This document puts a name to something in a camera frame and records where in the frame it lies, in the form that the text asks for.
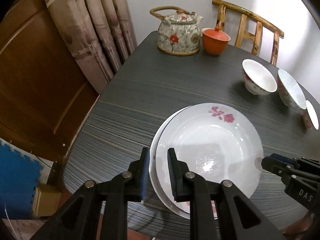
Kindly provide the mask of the white pink-flower plate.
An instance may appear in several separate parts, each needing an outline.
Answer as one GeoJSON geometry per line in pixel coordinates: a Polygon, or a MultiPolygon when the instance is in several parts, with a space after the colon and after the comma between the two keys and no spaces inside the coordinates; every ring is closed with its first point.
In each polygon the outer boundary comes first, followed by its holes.
{"type": "Polygon", "coordinates": [[[172,195],[169,148],[191,172],[215,183],[228,179],[248,198],[259,185],[264,156],[260,137],[253,124],[230,106],[185,107],[161,124],[151,143],[149,174],[154,191],[169,210],[188,219],[189,203],[178,203],[172,195]]]}

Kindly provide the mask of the rose-patterned small bowl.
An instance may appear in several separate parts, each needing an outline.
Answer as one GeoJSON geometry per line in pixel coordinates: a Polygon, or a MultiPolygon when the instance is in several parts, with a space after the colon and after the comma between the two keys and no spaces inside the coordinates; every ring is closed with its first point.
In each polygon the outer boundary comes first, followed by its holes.
{"type": "Polygon", "coordinates": [[[298,82],[285,70],[279,69],[277,75],[280,99],[287,107],[306,109],[306,98],[298,82]]]}

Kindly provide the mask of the white small bowl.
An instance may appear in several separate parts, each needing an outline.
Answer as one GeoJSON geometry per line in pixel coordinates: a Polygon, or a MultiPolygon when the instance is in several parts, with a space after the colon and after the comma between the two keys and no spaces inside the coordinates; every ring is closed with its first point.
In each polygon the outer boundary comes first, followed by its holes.
{"type": "Polygon", "coordinates": [[[242,75],[246,89],[253,95],[268,95],[278,89],[277,82],[271,72],[252,59],[242,61],[242,75]]]}

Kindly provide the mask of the cardboard box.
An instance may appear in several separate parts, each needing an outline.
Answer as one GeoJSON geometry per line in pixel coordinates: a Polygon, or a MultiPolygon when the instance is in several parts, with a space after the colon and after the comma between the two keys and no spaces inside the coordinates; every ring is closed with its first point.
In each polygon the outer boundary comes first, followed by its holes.
{"type": "Polygon", "coordinates": [[[57,187],[39,184],[35,190],[33,201],[33,214],[37,217],[48,217],[53,215],[61,198],[61,192],[57,187]]]}

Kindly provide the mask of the blue foam mat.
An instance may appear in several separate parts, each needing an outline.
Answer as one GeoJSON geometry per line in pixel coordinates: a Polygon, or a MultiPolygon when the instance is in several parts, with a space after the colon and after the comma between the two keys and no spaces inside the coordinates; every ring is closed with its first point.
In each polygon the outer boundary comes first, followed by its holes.
{"type": "Polygon", "coordinates": [[[1,141],[1,218],[30,219],[43,166],[1,141]]]}

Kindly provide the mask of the brown wooden door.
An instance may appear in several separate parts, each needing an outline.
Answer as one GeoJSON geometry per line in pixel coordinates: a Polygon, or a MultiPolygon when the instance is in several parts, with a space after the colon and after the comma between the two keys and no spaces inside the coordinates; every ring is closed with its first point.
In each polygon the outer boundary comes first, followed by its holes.
{"type": "Polygon", "coordinates": [[[14,0],[1,21],[1,138],[61,159],[97,97],[44,0],[14,0]]]}

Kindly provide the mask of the orange lidded cup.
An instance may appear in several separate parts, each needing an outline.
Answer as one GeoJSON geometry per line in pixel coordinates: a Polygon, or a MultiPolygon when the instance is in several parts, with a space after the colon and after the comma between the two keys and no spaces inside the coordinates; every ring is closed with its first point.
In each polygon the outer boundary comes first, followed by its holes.
{"type": "Polygon", "coordinates": [[[201,31],[202,44],[205,51],[214,56],[220,55],[231,40],[231,37],[219,27],[203,28],[201,31]]]}

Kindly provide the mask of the wooden chair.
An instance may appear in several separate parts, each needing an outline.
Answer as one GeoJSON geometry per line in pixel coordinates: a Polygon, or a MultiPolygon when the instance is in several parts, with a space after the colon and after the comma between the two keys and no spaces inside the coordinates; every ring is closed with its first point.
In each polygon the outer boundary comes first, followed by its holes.
{"type": "Polygon", "coordinates": [[[258,14],[247,10],[241,6],[229,3],[223,0],[212,0],[212,5],[217,6],[217,29],[223,31],[225,29],[226,12],[232,11],[240,15],[238,32],[236,35],[234,46],[241,47],[244,40],[252,43],[251,53],[258,55],[263,38],[263,30],[267,29],[273,34],[272,52],[270,64],[276,66],[279,54],[279,41],[284,38],[284,32],[274,24],[259,16],[258,14]]]}

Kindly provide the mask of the floral ceramic teapot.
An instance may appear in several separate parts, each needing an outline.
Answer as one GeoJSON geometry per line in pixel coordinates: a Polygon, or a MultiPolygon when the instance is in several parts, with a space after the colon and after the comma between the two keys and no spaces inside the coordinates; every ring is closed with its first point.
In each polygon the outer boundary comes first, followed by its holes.
{"type": "Polygon", "coordinates": [[[199,52],[202,16],[176,6],[156,7],[150,14],[161,20],[157,40],[159,50],[177,56],[199,52]]]}

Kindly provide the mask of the beige patterned curtain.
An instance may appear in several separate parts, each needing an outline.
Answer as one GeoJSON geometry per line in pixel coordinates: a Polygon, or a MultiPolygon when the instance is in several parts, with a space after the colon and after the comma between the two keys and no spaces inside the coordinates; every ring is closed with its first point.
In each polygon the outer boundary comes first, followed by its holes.
{"type": "Polygon", "coordinates": [[[126,0],[44,0],[72,57],[101,94],[137,47],[126,0]]]}

